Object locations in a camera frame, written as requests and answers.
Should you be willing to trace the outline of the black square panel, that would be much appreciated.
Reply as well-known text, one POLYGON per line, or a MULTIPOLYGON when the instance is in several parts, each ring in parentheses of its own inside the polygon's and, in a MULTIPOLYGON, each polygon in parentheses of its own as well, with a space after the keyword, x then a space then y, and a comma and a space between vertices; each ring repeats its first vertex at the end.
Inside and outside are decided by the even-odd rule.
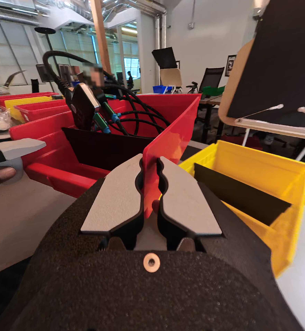
POLYGON ((152 55, 159 69, 178 68, 172 47, 153 50, 152 55))

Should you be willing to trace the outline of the green plastic bin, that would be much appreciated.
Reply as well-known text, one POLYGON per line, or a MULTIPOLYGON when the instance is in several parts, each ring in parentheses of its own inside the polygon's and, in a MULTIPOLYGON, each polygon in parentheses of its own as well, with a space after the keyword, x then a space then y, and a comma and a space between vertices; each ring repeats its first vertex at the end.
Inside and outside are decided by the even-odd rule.
POLYGON ((202 94, 208 97, 222 95, 224 93, 224 90, 225 90, 225 86, 221 86, 221 87, 206 86, 201 89, 202 94))

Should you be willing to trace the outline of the red plastic bin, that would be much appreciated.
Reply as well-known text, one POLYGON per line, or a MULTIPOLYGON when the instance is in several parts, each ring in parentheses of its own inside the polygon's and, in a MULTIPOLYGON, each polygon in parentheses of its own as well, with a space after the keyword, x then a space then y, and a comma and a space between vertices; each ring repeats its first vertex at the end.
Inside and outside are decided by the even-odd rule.
MULTIPOLYGON (((161 196, 156 160, 164 156, 178 164, 192 138, 200 95, 154 94, 138 97, 171 122, 166 127, 156 119, 159 125, 165 127, 159 135, 153 126, 139 124, 139 136, 154 137, 142 153, 144 211, 145 217, 149 217, 152 202, 161 196)), ((26 174, 32 180, 78 198, 110 171, 79 163, 62 127, 77 129, 70 111, 11 128, 10 136, 12 140, 31 138, 45 142, 46 147, 22 158, 26 174)))
POLYGON ((7 100, 16 100, 32 97, 51 97, 52 95, 58 95, 57 92, 40 92, 40 93, 28 93, 28 94, 17 94, 17 95, 5 95, 0 96, 0 106, 5 106, 5 101, 7 100))
POLYGON ((14 109, 20 112, 25 123, 70 111, 64 99, 17 105, 14 109))

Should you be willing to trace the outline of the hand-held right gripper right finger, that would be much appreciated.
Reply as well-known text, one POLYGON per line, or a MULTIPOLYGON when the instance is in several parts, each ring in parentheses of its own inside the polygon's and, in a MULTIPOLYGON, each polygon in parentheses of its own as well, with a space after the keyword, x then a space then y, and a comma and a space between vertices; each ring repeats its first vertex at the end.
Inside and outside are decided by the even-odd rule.
POLYGON ((193 237, 220 236, 222 230, 198 182, 188 172, 160 156, 157 160, 160 214, 193 237))

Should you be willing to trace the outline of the black bin divider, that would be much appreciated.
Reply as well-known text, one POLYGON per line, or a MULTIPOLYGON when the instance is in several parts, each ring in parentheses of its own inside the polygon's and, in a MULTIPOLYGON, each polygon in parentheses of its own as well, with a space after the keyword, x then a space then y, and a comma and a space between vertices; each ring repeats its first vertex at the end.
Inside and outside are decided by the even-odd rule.
POLYGON ((136 155, 142 154, 153 141, 149 138, 66 127, 62 127, 62 130, 79 163, 109 171, 136 155))
POLYGON ((270 226, 292 204, 217 171, 194 163, 194 178, 221 201, 270 226))

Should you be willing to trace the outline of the pale wooden board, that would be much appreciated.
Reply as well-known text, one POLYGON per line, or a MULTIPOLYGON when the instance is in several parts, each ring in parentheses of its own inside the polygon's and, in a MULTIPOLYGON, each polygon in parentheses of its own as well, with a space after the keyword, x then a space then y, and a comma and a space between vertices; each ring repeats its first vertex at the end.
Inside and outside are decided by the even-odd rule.
POLYGON ((179 68, 165 68, 159 70, 162 85, 165 86, 163 94, 166 94, 168 87, 171 87, 171 94, 183 93, 182 77, 179 68))

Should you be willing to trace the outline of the person's left hand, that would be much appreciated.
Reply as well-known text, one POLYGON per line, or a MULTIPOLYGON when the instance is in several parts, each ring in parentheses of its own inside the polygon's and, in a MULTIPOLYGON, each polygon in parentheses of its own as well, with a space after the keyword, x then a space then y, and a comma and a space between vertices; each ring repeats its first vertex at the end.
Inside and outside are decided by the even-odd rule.
POLYGON ((11 167, 0 167, 0 184, 12 179, 16 175, 17 171, 11 167))

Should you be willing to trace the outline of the wooden post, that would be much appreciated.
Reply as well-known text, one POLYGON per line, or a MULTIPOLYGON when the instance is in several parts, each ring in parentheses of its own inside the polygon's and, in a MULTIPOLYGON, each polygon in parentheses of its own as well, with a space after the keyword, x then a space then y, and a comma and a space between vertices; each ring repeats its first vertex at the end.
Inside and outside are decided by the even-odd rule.
POLYGON ((96 31, 97 43, 100 52, 101 65, 103 69, 111 74, 111 66, 108 52, 108 45, 105 35, 104 19, 100 0, 91 0, 92 18, 96 31))

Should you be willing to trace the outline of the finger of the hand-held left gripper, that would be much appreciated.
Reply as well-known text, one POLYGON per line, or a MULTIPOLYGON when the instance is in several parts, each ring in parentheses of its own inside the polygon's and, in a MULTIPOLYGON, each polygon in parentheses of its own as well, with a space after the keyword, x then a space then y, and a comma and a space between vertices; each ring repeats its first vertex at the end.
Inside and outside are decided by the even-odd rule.
POLYGON ((23 162, 20 157, 11 160, 6 160, 4 162, 0 162, 0 168, 1 167, 10 167, 16 170, 15 176, 3 182, 2 185, 12 185, 22 179, 24 170, 23 170, 23 162))
POLYGON ((46 145, 43 141, 31 138, 0 142, 0 163, 39 151, 46 145))

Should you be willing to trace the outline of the wood-framed black board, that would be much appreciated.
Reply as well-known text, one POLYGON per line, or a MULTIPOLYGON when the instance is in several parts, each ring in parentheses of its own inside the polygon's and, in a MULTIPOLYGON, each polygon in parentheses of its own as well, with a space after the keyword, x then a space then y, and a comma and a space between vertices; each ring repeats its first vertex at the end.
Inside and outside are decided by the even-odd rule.
POLYGON ((305 0, 262 1, 255 37, 239 51, 220 120, 305 127, 305 0))

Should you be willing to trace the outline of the yellow plastic bin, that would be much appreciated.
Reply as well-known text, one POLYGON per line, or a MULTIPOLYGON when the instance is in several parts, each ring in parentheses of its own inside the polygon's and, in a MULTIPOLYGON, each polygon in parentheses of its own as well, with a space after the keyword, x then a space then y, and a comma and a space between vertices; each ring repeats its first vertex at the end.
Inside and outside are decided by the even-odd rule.
MULTIPOLYGON (((206 147, 179 167, 194 177, 194 163, 292 204, 267 226, 221 201, 204 183, 198 182, 216 220, 217 203, 221 203, 221 208, 225 207, 235 213, 270 248, 272 270, 275 277, 279 278, 293 263, 296 255, 305 210, 305 163, 225 141, 206 147)), ((184 233, 179 235, 181 238, 191 236, 177 226, 174 227, 184 233)), ((226 230, 222 230, 222 234, 226 235, 226 230)), ((208 237, 221 238, 222 234, 208 237)))
POLYGON ((10 115, 13 119, 18 120, 24 123, 23 117, 18 110, 14 109, 14 106, 24 105, 24 104, 33 104, 45 101, 56 100, 52 96, 51 97, 32 97, 32 98, 24 98, 24 99, 16 99, 16 100, 7 100, 5 101, 5 108, 10 111, 10 115))

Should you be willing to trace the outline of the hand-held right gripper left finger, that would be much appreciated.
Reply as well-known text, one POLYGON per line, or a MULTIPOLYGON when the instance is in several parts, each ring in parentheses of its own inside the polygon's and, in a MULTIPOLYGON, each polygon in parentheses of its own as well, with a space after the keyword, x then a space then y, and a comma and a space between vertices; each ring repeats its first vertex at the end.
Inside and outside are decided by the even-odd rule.
POLYGON ((143 196, 137 180, 142 153, 114 168, 106 177, 81 226, 84 234, 111 234, 139 216, 143 196))

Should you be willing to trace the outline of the black hdmi cable green plugs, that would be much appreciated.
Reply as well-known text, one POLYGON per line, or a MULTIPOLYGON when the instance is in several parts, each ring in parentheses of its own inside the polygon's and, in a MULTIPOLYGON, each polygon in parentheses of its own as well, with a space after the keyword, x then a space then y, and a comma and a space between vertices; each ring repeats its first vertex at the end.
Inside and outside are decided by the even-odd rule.
POLYGON ((139 136, 137 134, 130 134, 125 127, 122 125, 123 122, 143 122, 141 119, 136 119, 136 118, 127 118, 127 119, 119 119, 116 122, 109 121, 107 122, 99 113, 95 113, 93 116, 93 126, 91 131, 98 132, 100 131, 101 133, 104 134, 113 134, 114 132, 111 131, 110 126, 113 128, 113 130, 120 132, 124 136, 128 137, 138 137, 138 138, 149 138, 152 139, 154 137, 145 137, 145 136, 139 136))
POLYGON ((156 122, 156 119, 162 121, 166 127, 171 125, 171 122, 166 120, 166 118, 161 113, 155 110, 152 106, 144 103, 132 91, 117 84, 107 84, 106 87, 121 90, 121 92, 124 92, 125 96, 117 97, 116 95, 104 94, 105 99, 128 101, 130 103, 130 106, 132 107, 131 111, 125 113, 116 113, 110 106, 108 101, 105 101, 104 99, 101 99, 100 101, 101 109, 104 110, 105 116, 108 116, 109 121, 116 124, 118 126, 118 130, 123 132, 124 135, 127 135, 127 133, 125 132, 125 129, 121 124, 122 122, 135 122, 136 126, 133 136, 138 135, 140 123, 153 126, 158 133, 164 131, 165 127, 159 125, 156 122))

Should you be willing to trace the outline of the black mesh office chair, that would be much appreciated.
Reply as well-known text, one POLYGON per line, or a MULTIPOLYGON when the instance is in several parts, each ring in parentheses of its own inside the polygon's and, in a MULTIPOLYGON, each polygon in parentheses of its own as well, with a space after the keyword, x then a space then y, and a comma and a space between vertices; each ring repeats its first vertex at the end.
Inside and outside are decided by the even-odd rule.
POLYGON ((225 67, 221 68, 206 68, 201 84, 199 86, 199 93, 203 93, 204 87, 218 88, 221 77, 225 67))

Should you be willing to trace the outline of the framed wall picture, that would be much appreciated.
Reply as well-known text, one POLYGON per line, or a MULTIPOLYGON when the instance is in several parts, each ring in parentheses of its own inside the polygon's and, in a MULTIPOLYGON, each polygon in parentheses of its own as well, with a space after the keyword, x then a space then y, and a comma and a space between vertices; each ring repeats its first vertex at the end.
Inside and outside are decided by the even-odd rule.
POLYGON ((225 76, 229 77, 230 73, 233 69, 234 66, 234 62, 236 60, 237 55, 229 55, 227 58, 227 63, 226 63, 226 67, 225 67, 225 76))

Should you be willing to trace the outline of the black hdmi adapter with cable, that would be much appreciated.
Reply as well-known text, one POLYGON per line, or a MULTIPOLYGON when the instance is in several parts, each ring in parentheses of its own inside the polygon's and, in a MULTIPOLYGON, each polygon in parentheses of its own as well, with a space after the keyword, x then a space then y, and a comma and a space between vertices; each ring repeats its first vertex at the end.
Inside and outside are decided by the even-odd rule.
POLYGON ((53 56, 60 56, 77 60, 83 64, 87 64, 88 68, 94 68, 95 64, 78 56, 62 51, 47 51, 42 57, 43 65, 58 86, 58 89, 65 98, 66 104, 72 112, 74 124, 80 130, 90 131, 93 122, 93 116, 99 107, 99 103, 97 102, 90 87, 84 82, 80 82, 74 88, 72 88, 69 83, 56 75, 48 62, 48 59, 53 56))

